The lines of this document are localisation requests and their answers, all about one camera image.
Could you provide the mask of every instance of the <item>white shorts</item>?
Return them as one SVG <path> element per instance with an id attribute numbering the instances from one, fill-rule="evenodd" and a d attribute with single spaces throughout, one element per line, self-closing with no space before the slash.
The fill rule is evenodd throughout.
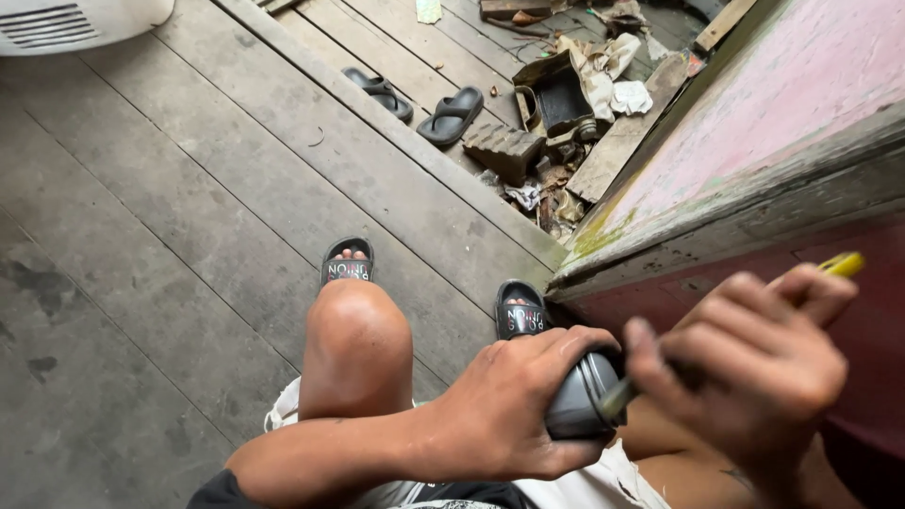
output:
<path id="1" fill-rule="evenodd" d="M 280 394 L 264 419 L 270 431 L 298 421 L 299 383 L 295 379 Z M 591 466 L 563 475 L 555 481 L 521 479 L 513 484 L 524 496 L 528 509 L 669 509 L 661 494 L 629 461 L 622 440 L 604 450 Z M 395 481 L 361 496 L 348 509 L 390 509 L 411 504 L 423 483 Z"/>

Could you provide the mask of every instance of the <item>white plastic object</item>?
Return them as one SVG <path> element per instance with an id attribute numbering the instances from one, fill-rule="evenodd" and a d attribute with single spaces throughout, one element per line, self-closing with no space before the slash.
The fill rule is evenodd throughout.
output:
<path id="1" fill-rule="evenodd" d="M 73 52 L 164 23 L 175 0 L 0 0 L 0 56 Z"/>

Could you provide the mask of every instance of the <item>black slide sandal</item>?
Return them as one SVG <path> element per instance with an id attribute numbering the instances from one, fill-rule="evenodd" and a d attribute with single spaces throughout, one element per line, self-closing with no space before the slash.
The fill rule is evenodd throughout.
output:
<path id="1" fill-rule="evenodd" d="M 521 299 L 524 304 L 506 304 Z M 497 339 L 508 340 L 521 334 L 540 334 L 549 328 L 544 297 L 530 283 L 510 279 L 497 292 Z"/>
<path id="2" fill-rule="evenodd" d="M 365 254 L 367 260 L 344 258 L 337 260 L 336 255 L 342 255 L 344 249 L 348 249 L 355 255 L 356 251 Z M 320 287 L 335 279 L 355 278 L 364 281 L 374 281 L 374 247 L 364 237 L 348 236 L 341 238 L 324 254 L 324 263 L 320 266 Z"/>
<path id="3" fill-rule="evenodd" d="M 415 131 L 434 145 L 449 145 L 462 137 L 484 106 L 484 94 L 471 85 L 444 97 L 433 115 L 424 119 Z"/>
<path id="4" fill-rule="evenodd" d="M 412 105 L 405 99 L 399 99 L 395 94 L 393 84 L 381 76 L 376 78 L 368 78 L 358 67 L 347 67 L 342 73 L 353 83 L 364 89 L 367 95 L 374 98 L 384 108 L 390 110 L 396 118 L 403 122 L 408 122 L 414 115 Z"/>

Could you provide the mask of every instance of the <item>tattoo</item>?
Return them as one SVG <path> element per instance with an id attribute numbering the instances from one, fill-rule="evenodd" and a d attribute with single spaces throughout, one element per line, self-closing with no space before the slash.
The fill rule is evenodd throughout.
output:
<path id="1" fill-rule="evenodd" d="M 745 486 L 748 489 L 748 491 L 750 491 L 752 493 L 754 492 L 754 485 L 752 485 L 751 481 L 748 480 L 748 478 L 745 477 L 745 475 L 742 474 L 741 471 L 738 470 L 737 468 L 733 468 L 731 470 L 720 470 L 720 472 L 732 477 L 736 481 L 739 481 L 743 486 Z"/>

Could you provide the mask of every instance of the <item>knee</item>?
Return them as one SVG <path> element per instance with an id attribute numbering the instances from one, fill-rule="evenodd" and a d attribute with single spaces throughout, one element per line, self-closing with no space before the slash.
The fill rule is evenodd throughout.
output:
<path id="1" fill-rule="evenodd" d="M 376 284 L 358 279 L 327 283 L 308 312 L 308 341 L 333 353 L 410 351 L 408 321 Z"/>

